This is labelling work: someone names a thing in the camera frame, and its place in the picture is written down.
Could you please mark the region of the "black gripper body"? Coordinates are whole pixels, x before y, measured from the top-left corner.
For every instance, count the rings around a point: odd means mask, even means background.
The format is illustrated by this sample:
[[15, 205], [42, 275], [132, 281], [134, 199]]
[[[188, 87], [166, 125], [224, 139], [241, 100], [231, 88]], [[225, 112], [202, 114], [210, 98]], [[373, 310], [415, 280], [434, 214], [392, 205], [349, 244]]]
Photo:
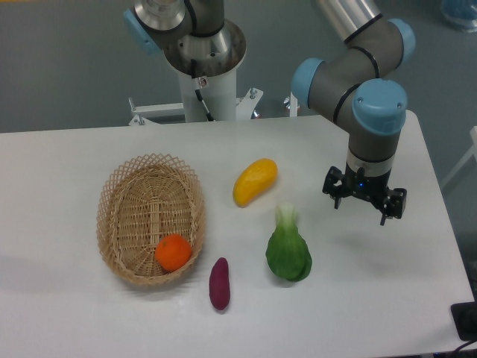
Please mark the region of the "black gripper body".
[[358, 198], [371, 204], [384, 204], [388, 202], [388, 180], [391, 170], [380, 176], [367, 176], [346, 166], [343, 179], [343, 197]]

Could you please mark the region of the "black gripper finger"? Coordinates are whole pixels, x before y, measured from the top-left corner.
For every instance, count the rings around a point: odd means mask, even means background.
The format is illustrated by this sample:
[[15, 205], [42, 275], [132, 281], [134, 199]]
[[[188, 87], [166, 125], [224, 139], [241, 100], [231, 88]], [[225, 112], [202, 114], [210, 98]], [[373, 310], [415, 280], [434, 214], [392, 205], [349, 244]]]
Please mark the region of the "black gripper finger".
[[374, 199], [375, 208], [382, 214], [380, 225], [384, 226], [387, 219], [401, 219], [405, 211], [407, 190], [404, 188], [389, 189], [388, 187]]
[[338, 209], [342, 198], [346, 197], [347, 188], [344, 185], [345, 175], [335, 166], [331, 166], [323, 182], [322, 193], [334, 201], [334, 208]]

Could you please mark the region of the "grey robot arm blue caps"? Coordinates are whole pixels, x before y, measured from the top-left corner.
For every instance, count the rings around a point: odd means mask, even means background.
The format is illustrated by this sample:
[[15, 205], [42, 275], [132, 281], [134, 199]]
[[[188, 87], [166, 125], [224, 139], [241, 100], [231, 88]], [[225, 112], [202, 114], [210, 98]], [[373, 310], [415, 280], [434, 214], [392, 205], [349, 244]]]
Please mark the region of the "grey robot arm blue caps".
[[[373, 1], [319, 1], [347, 47], [337, 59], [303, 61], [291, 94], [348, 133], [347, 166], [331, 168], [323, 192], [335, 203], [355, 197], [383, 220], [399, 219], [407, 192], [388, 179], [406, 120], [408, 98], [386, 79], [415, 48], [414, 32], [384, 19]], [[222, 1], [136, 1], [123, 15], [132, 38], [148, 54], [163, 53], [177, 73], [188, 122], [238, 118], [236, 71], [246, 53], [241, 29]]]

